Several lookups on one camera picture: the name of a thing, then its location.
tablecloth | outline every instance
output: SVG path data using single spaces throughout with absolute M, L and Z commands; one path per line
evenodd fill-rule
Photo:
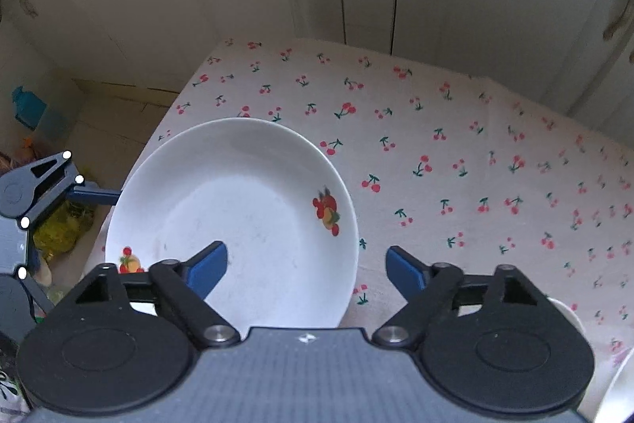
M 343 325 L 372 332 L 404 305 L 385 274 L 391 245 L 473 274 L 514 264 L 583 321 L 597 358 L 592 415 L 634 344 L 634 153 L 488 78 L 329 42 L 229 38 L 135 168 L 183 130 L 225 117 L 294 129 L 350 190 L 361 239 Z M 103 258 L 109 220 L 88 267 Z

red fruit pattern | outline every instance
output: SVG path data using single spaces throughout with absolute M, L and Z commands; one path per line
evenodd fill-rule
M 414 110 L 421 111 L 423 109 L 423 105 L 420 104 L 420 98 L 410 98 L 410 104 L 413 104 Z
M 621 190 L 630 190 L 632 183 L 627 181 L 623 176 L 619 176 L 619 187 L 621 187 Z
M 383 110 L 379 110 L 378 108 L 374 111 L 374 115 L 376 115 L 377 119 L 383 119 L 385 117 L 392 117 L 394 113 L 389 108 L 384 108 Z
M 566 271 L 565 276 L 567 276 L 568 278 L 570 278 L 571 276 L 573 276 L 573 274 L 575 274 L 577 272 L 577 270 L 575 268 L 573 268 L 573 263 L 572 262 L 566 262 L 563 265 L 563 268 Z
M 123 248 L 119 257 L 119 273 L 142 273 L 143 271 L 145 270 L 141 267 L 138 257 L 132 254 L 132 248 L 130 246 Z
M 478 206 L 477 208 L 478 212 L 480 212 L 481 214 L 486 214 L 487 212 L 489 212 L 489 198 L 481 198 L 479 203 L 480 206 Z
M 449 83 L 443 83 L 438 91 L 443 95 L 443 99 L 445 99 L 445 101 L 453 101 L 453 97 L 451 96 L 451 85 L 449 85 Z
M 372 67 L 372 63 L 370 62 L 370 60 L 368 59 L 367 56 L 363 56 L 361 58 L 357 58 L 357 63 L 359 65 L 363 65 L 364 69 L 367 69 L 369 67 Z
M 546 127 L 547 131 L 553 131 L 553 129 L 556 128 L 557 126 L 554 120 L 546 119 L 546 117 L 542 117 L 541 122 L 544 123 L 544 126 Z
M 279 106 L 277 106 L 275 110 L 269 110 L 269 117 L 272 117 L 271 122 L 281 121 L 280 111 L 281 108 Z
M 478 121 L 473 121 L 469 125 L 469 130 L 473 131 L 476 135 L 480 135 L 484 131 L 484 127 L 478 124 Z
M 498 249 L 500 250 L 500 255 L 503 255 L 510 251 L 511 249 L 515 249 L 516 245 L 513 242 L 511 237 L 506 237 L 506 244 L 500 244 Z
M 372 192 L 377 193 L 381 190 L 381 185 L 379 185 L 378 183 L 379 181 L 380 180 L 373 174 L 368 174 L 368 179 L 361 182 L 361 187 L 363 187 L 364 189 L 370 187 L 370 190 Z
M 433 168 L 429 164 L 429 157 L 427 155 L 423 155 L 422 157 L 420 157 L 418 167 L 416 168 L 416 170 L 413 170 L 411 173 L 414 176 L 423 177 L 425 175 L 424 173 L 432 172 L 432 171 L 433 171 Z
M 462 158 L 459 159 L 457 163 L 454 163 L 452 167 L 458 171 L 459 178 L 464 178 L 467 174 L 469 174 L 465 168 L 465 161 Z
M 493 100 L 492 96 L 489 96 L 486 92 L 482 92 L 477 97 L 483 104 L 489 104 Z
M 440 215 L 451 214 L 453 212 L 453 206 L 449 204 L 449 199 L 440 200 Z
M 390 142 L 389 137 L 383 137 L 379 139 L 378 141 L 383 146 L 384 151 L 389 151 L 390 149 L 394 149 L 396 147 L 396 144 L 394 144 L 394 142 Z
M 238 115 L 236 117 L 251 117 L 251 115 L 248 112 L 248 106 L 245 104 L 245 106 L 242 107 L 242 109 L 240 109 L 240 112 L 238 113 Z
M 339 113 L 334 112 L 337 119 L 341 119 L 341 117 L 344 117 L 346 115 L 352 115 L 353 113 L 356 113 L 356 108 L 351 102 L 345 102 L 344 104 L 342 104 Z
M 206 74 L 202 74 L 202 75 L 199 77 L 199 80 L 198 80 L 197 82 L 193 82 L 193 83 L 191 84 L 191 86 L 198 86 L 198 85 L 200 85 L 201 83 L 207 83 L 208 81 L 209 81 L 209 76 L 207 76 Z
M 176 112 L 178 113 L 178 115 L 182 115 L 183 113 L 185 113 L 185 111 L 191 106 L 190 102 L 185 102 L 183 104 L 177 104 L 176 105 Z
M 394 212 L 394 215 L 398 216 L 399 225 L 402 228 L 405 228 L 406 226 L 414 222 L 413 217 L 408 217 L 408 215 L 405 213 L 405 209 L 398 209 L 396 212 Z
M 442 128 L 436 128 L 435 130 L 433 130 L 433 139 L 435 141 L 446 141 L 447 136 L 443 133 Z
M 164 135 L 159 135 L 158 141 L 160 142 L 162 140 L 169 139 L 171 136 L 172 136 L 172 130 L 167 130 Z
M 310 81 L 306 80 L 306 75 L 302 74 L 301 76 L 297 77 L 295 79 L 296 83 L 299 83 L 299 85 L 301 86 L 308 86 L 311 84 Z
M 544 231 L 544 236 L 541 238 L 541 245 L 549 250 L 555 249 L 555 241 L 553 241 L 553 236 L 547 231 Z
M 509 207 L 511 214 L 517 215 L 519 213 L 519 205 L 524 202 L 520 196 L 516 196 L 514 199 L 506 198 L 504 204 Z
M 325 149 L 325 153 L 329 157 L 337 153 L 336 149 L 337 149 L 337 146 L 339 145 L 344 145 L 344 143 L 340 141 L 339 139 L 336 139 L 332 142 L 321 141 L 319 143 L 319 147 L 321 147 L 322 149 Z
M 365 293 L 365 291 L 367 290 L 368 290 L 368 286 L 365 285 L 364 283 L 360 284 L 359 287 L 355 287 L 353 289 L 353 296 L 359 297 L 359 299 L 356 302 L 357 305 L 365 305 L 366 303 L 368 303 L 369 300 Z
M 540 170 L 540 174 L 546 174 L 552 169 L 549 161 L 540 161 L 540 163 L 537 164 L 537 168 Z
M 512 128 L 511 125 L 508 125 L 506 131 L 508 132 L 509 136 L 513 137 L 514 142 L 523 141 L 526 138 L 526 135 L 524 135 L 523 132 Z
M 559 199 L 552 192 L 546 194 L 546 201 L 548 201 L 551 209 L 554 209 L 559 204 Z
M 280 51 L 280 58 L 282 61 L 290 60 L 290 54 L 293 52 L 291 48 L 288 48 L 286 51 Z
M 583 219 L 579 217 L 579 210 L 573 210 L 573 223 L 570 225 L 571 230 L 577 231 L 579 226 L 583 224 Z
M 365 88 L 365 85 L 363 83 L 353 81 L 350 78 L 346 78 L 344 80 L 344 86 L 348 90 L 363 90 Z
M 464 233 L 462 233 L 462 231 L 459 231 L 455 237 L 447 238 L 447 247 L 449 249 L 453 249 L 455 246 L 459 248 L 464 248 L 465 245 L 466 243 L 464 241 Z
M 522 115 L 524 115 L 524 108 L 522 108 L 522 103 L 520 103 L 519 101 L 516 101 L 511 105 L 511 110 L 513 110 L 514 113 L 518 114 L 519 117 L 522 117 Z
M 392 72 L 396 74 L 398 79 L 404 80 L 407 76 L 411 76 L 411 69 L 401 68 L 398 65 L 395 65 L 392 69 Z
M 313 207 L 326 230 L 330 231 L 333 237 L 339 235 L 340 216 L 337 212 L 337 201 L 327 187 L 324 187 L 323 192 L 319 191 L 318 197 L 313 198 Z
M 515 174 L 516 171 L 524 168 L 526 162 L 519 155 L 515 155 L 513 157 L 513 163 L 508 166 L 508 170 L 511 171 L 512 174 Z

wall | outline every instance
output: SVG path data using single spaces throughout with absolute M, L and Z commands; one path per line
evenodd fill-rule
M 0 149 L 8 154 L 31 133 L 14 117 L 11 92 L 20 85 L 52 106 L 71 99 L 71 106 L 78 110 L 84 97 L 74 82 L 60 76 L 55 65 L 5 19 L 0 21 Z

cherry pattern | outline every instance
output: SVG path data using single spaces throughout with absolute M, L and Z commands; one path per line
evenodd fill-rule
M 305 74 L 302 74 L 301 76 L 297 77 L 295 79 L 295 82 L 299 84 L 300 86 L 308 86 L 311 84 L 311 82 L 306 79 Z
M 329 157 L 331 157 L 332 155 L 337 153 L 336 149 L 340 145 L 344 145 L 344 143 L 342 141 L 340 141 L 339 139 L 335 139 L 332 142 L 321 141 L 319 143 L 319 147 L 321 147 L 322 149 L 325 149 L 325 153 Z
M 399 225 L 402 228 L 405 228 L 406 226 L 414 222 L 413 217 L 408 217 L 408 215 L 405 213 L 405 209 L 398 209 L 396 212 L 394 212 L 394 215 L 398 216 Z
M 440 200 L 440 215 L 451 214 L 453 212 L 453 206 L 449 204 L 449 199 Z
M 361 182 L 361 187 L 367 189 L 370 187 L 370 190 L 374 193 L 378 193 L 381 190 L 381 185 L 379 184 L 380 180 L 374 176 L 373 174 L 368 174 L 368 179 L 363 180 Z
M 339 110 L 339 113 L 334 112 L 335 117 L 337 117 L 337 119 L 341 119 L 341 117 L 344 117 L 346 115 L 352 115 L 353 113 L 356 113 L 356 108 L 353 106 L 351 102 L 345 102 L 344 104 L 342 104 L 341 110 Z
M 414 106 L 414 110 L 421 111 L 423 105 L 420 104 L 420 98 L 410 98 L 410 104 Z
M 290 54 L 293 52 L 291 48 L 288 48 L 286 51 L 280 51 L 280 58 L 282 61 L 290 60 Z
M 519 214 L 519 205 L 521 205 L 524 200 L 520 196 L 516 196 L 513 199 L 506 198 L 504 200 L 505 206 L 509 207 L 511 214 L 517 215 Z
M 384 151 L 389 151 L 390 149 L 394 149 L 396 147 L 396 144 L 394 144 L 394 142 L 390 142 L 389 137 L 382 137 L 378 141 L 383 146 Z
M 344 80 L 344 86 L 348 90 L 363 90 L 365 88 L 365 85 L 363 83 L 353 81 L 348 77 L 346 77 L 346 79 Z
M 462 231 L 459 231 L 458 233 L 456 233 L 455 237 L 447 238 L 447 247 L 449 249 L 453 249 L 456 246 L 459 248 L 464 248 L 465 245 L 466 243 L 464 241 L 464 233 L 462 233 Z
M 183 104 L 177 104 L 176 105 L 176 112 L 178 113 L 178 115 L 182 115 L 183 113 L 185 113 L 185 111 L 191 106 L 190 102 L 185 102 Z
M 429 162 L 429 157 L 427 155 L 421 156 L 420 161 L 418 162 L 418 167 L 416 168 L 416 170 L 413 170 L 411 173 L 414 176 L 423 177 L 425 175 L 424 173 L 432 172 L 433 168 L 428 162 Z

